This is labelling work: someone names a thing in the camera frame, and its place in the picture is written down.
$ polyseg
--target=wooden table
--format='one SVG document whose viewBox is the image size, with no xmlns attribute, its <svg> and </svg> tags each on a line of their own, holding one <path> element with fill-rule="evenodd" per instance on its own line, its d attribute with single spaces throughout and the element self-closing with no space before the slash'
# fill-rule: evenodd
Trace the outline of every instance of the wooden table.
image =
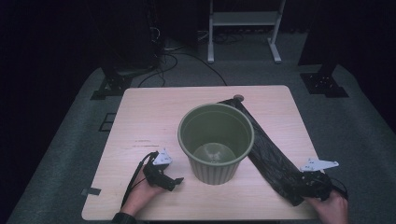
<svg viewBox="0 0 396 224">
<path fill-rule="evenodd" d="M 142 220 L 270 220 L 316 218 L 306 203 L 293 207 L 272 190 L 245 158 L 229 182 L 210 186 L 192 173 L 177 141 L 177 127 L 192 108 L 245 97 L 244 106 L 282 152 L 297 166 L 317 158 L 296 104 L 285 86 L 234 86 L 129 89 L 107 139 L 92 182 L 99 195 L 88 195 L 82 210 L 87 220 L 110 220 L 137 164 L 164 147 L 173 159 L 165 174 L 184 177 L 137 216 Z"/>
</svg>

